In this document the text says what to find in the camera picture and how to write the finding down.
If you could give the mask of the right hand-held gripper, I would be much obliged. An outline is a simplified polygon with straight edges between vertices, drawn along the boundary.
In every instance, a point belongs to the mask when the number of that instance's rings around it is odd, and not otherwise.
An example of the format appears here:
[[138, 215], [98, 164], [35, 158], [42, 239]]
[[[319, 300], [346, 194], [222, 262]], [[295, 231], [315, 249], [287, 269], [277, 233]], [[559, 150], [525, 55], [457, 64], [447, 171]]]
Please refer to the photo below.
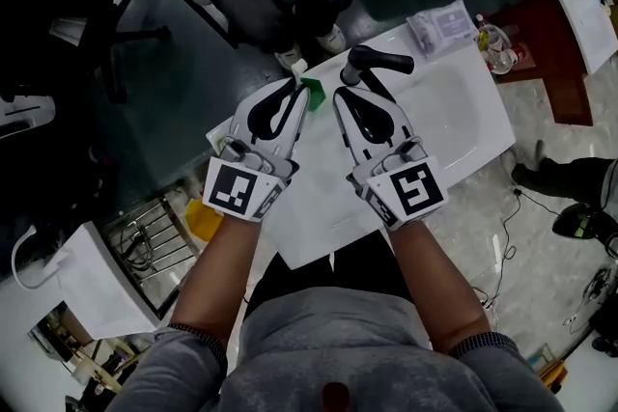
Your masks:
[[[340, 87], [333, 96], [345, 146], [358, 164], [347, 180], [389, 231], [420, 221], [448, 200], [437, 158], [426, 153], [392, 96]], [[373, 157], [371, 151], [384, 151]]]

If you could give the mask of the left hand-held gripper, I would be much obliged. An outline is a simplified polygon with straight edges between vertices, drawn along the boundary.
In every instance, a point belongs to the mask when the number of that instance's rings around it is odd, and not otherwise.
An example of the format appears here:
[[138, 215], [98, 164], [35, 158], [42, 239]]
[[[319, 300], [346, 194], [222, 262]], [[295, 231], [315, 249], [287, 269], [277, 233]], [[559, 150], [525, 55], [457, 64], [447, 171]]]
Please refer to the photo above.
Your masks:
[[293, 78], [266, 84], [245, 98], [231, 121], [231, 134], [274, 140], [270, 153], [228, 137], [213, 157], [203, 204], [239, 219], [260, 223], [299, 170], [290, 158], [308, 109], [310, 90], [296, 88]]

